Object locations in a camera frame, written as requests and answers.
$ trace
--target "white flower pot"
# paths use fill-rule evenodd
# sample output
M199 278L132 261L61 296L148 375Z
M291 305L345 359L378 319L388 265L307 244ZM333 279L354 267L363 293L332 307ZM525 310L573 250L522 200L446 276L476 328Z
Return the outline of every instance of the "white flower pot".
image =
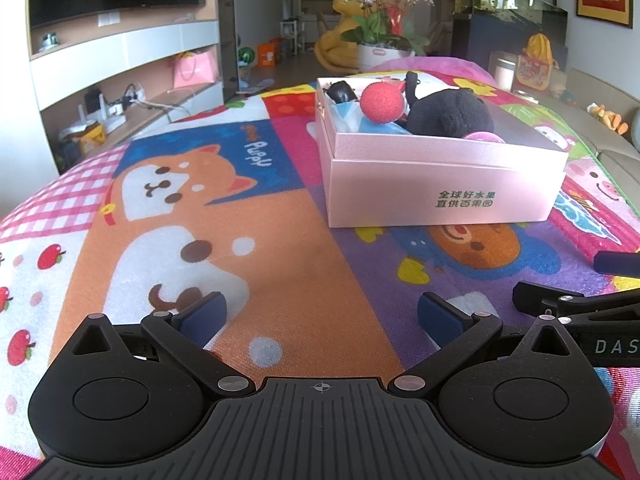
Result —
M361 72L371 72L373 67L391 59L413 57L413 50L396 50L378 46L358 45L358 68Z

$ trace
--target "red textured ball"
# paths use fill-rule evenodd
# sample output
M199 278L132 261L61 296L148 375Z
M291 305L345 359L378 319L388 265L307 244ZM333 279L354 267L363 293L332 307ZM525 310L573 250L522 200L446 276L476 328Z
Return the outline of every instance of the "red textured ball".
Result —
M364 89L360 96L360 108L372 123L391 123L402 117L404 98L398 87L379 81Z

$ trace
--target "pink gingham pattern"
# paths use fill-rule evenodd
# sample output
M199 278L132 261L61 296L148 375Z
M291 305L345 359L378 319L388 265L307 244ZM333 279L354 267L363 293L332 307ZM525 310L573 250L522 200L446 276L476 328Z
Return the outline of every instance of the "pink gingham pattern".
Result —
M128 146L119 146L67 171L9 213L0 242L88 229Z

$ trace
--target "ribbed black surface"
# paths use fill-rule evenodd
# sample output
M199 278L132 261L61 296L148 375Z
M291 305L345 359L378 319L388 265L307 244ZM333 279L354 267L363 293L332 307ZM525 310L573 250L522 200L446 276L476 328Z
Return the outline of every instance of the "ribbed black surface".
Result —
M555 468L492 462L455 442L430 407L374 379L270 379L222 400L187 444L148 463L45 462L33 480L614 480L591 458Z

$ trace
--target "silver pin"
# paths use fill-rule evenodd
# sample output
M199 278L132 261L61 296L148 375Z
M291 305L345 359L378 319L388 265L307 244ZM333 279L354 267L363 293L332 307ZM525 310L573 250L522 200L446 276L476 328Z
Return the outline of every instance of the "silver pin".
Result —
M229 375L218 381L218 387L226 392L239 392L249 386L247 378L239 375Z
M396 377L394 385L400 390L415 392L423 389L427 383L424 382L422 377L418 377L416 375L401 375L400 377Z

